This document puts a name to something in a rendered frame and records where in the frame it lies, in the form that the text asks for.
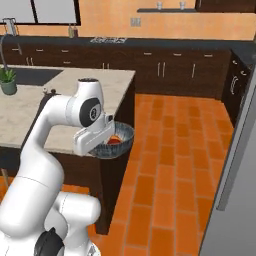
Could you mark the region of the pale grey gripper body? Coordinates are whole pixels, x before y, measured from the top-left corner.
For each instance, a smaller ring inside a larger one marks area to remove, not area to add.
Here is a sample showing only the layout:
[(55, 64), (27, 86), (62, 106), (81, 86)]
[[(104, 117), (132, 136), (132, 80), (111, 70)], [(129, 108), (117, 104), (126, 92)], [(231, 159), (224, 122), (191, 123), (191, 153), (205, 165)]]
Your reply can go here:
[(88, 128), (83, 128), (74, 135), (73, 152), (78, 156), (85, 156), (102, 142), (114, 134), (114, 121), (96, 121)]

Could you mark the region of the red bell pepper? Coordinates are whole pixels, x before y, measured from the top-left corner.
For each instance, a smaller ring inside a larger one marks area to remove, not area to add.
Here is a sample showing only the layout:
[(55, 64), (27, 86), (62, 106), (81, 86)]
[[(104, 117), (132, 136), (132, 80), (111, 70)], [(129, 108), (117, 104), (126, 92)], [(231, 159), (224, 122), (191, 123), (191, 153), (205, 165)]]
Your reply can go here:
[(107, 141), (107, 143), (109, 145), (111, 144), (119, 144), (121, 142), (121, 138), (117, 135), (112, 135), (109, 140)]

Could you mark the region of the grey metal bowl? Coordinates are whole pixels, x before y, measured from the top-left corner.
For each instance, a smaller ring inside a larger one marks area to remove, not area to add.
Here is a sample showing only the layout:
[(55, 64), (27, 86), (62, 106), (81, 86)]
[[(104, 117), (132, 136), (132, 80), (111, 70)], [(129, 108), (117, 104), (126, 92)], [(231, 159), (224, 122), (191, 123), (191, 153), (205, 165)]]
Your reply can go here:
[(111, 135), (106, 141), (90, 151), (92, 156), (100, 159), (114, 159), (131, 149), (134, 141), (134, 129), (126, 123), (115, 121), (114, 124), (115, 131), (113, 135), (119, 136), (121, 142), (119, 144), (109, 145), (107, 141), (112, 136)]

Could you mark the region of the grey fridge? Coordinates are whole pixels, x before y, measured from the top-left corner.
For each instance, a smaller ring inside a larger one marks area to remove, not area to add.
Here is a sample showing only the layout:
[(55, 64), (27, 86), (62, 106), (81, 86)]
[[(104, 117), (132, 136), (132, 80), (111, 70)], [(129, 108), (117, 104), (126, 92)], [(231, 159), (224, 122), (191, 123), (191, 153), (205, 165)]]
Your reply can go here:
[(198, 256), (256, 256), (256, 63), (245, 99), (250, 108), (241, 164), (227, 207), (218, 211), (226, 156)]

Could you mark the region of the dark wooden kitchen island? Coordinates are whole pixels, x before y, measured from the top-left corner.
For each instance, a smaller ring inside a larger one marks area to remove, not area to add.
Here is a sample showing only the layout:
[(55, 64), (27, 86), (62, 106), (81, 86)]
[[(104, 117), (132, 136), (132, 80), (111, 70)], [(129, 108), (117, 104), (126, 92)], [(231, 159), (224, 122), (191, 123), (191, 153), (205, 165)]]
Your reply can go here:
[[(114, 119), (129, 125), (134, 124), (135, 73), (127, 70), (101, 70), (78, 68), (62, 69), (62, 72), (44, 86), (17, 85), (17, 93), (5, 95), (0, 89), (0, 168), (14, 177), (19, 167), (20, 147), (36, 115), (44, 90), (55, 90), (59, 94), (73, 95), (77, 80), (90, 77), (100, 81), (104, 96), (104, 110)], [(72, 152), (72, 127), (53, 128), (46, 142), (46, 149), (61, 163), (65, 172), (65, 183), (87, 187), (102, 204), (101, 216), (96, 222), (96, 232), (106, 235), (112, 221), (129, 155), (103, 160), (86, 155), (76, 156)]]

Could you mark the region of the dark sink basin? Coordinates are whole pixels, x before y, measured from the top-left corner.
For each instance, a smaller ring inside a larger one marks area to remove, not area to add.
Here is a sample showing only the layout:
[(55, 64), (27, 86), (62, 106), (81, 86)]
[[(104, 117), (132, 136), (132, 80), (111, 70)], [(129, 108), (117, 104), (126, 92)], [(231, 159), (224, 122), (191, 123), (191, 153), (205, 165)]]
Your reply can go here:
[(62, 72), (62, 69), (13, 68), (17, 85), (44, 86)]

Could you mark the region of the green plant in grey pot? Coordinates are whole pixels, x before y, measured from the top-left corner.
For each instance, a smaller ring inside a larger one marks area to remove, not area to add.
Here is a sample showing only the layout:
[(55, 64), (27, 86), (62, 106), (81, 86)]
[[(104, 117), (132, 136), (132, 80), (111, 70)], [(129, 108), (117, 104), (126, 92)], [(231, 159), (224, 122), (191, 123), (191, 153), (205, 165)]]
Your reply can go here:
[(12, 69), (0, 69), (0, 86), (6, 95), (14, 95), (17, 92), (16, 73)]

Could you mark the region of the dark brown cupboard run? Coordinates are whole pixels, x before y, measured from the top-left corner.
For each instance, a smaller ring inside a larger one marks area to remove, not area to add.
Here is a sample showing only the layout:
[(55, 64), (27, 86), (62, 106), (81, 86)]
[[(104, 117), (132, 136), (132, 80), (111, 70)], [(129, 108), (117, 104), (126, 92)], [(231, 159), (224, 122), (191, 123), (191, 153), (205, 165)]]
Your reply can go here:
[(8, 65), (133, 70), (138, 93), (215, 99), (222, 95), (231, 57), (228, 49), (138, 40), (93, 44), (89, 39), (58, 37), (8, 37), (3, 50)]

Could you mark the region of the grey curved tap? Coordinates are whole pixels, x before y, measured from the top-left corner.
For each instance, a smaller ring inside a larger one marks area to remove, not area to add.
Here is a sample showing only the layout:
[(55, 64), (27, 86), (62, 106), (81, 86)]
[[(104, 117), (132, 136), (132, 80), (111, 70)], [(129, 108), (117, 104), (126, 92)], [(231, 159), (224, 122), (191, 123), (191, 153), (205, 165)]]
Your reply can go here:
[[(4, 58), (4, 50), (3, 50), (4, 40), (5, 40), (7, 37), (16, 37), (16, 36), (15, 36), (14, 34), (5, 33), (5, 34), (0, 38), (0, 57), (1, 57), (1, 60), (2, 60), (2, 62), (3, 62), (4, 71), (8, 71), (8, 65), (6, 64), (6, 61), (5, 61), (5, 58)], [(23, 55), (22, 49), (21, 49), (21, 46), (20, 46), (19, 42), (17, 43), (17, 46), (18, 46), (19, 54), (20, 54), (20, 55)]]

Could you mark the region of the grey paper towel holder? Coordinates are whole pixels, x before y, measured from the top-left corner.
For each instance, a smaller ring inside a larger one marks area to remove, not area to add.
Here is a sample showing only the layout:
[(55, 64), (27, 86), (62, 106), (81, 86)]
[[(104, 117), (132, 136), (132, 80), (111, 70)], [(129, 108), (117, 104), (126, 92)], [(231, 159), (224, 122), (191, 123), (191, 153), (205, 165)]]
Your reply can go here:
[(4, 18), (3, 23), (6, 29), (6, 33), (11, 36), (17, 35), (16, 19), (15, 18)]

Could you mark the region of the dark oven with cupboards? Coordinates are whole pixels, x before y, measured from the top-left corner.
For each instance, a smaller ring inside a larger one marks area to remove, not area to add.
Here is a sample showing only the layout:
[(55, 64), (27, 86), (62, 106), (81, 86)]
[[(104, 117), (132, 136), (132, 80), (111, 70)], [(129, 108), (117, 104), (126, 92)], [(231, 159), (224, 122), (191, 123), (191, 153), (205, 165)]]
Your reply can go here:
[(221, 101), (224, 103), (233, 126), (236, 125), (238, 114), (243, 103), (251, 70), (240, 57), (231, 51), (231, 58)]

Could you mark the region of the window with dark frame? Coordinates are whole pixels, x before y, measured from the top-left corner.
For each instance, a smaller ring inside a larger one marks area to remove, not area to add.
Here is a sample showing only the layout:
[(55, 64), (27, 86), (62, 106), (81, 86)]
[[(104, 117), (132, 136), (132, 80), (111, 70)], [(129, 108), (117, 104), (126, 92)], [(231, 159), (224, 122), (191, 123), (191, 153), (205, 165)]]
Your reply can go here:
[(81, 24), (78, 0), (0, 0), (0, 24), (4, 18), (17, 24)]

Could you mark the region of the dark wall shelf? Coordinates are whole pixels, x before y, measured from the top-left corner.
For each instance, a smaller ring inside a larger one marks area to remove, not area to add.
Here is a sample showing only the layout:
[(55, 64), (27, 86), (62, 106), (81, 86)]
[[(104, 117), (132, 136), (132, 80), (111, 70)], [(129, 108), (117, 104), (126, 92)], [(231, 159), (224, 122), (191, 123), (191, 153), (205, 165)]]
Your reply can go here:
[(139, 8), (137, 13), (197, 13), (196, 9), (185, 8), (185, 9), (177, 9), (177, 8)]

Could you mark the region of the dark brown wall cupboard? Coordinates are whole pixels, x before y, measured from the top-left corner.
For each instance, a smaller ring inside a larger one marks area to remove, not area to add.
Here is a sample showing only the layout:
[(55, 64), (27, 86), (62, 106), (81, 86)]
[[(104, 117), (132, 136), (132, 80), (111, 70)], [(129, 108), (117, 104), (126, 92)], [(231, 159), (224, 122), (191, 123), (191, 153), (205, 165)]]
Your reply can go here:
[(256, 0), (196, 0), (198, 12), (255, 13)]

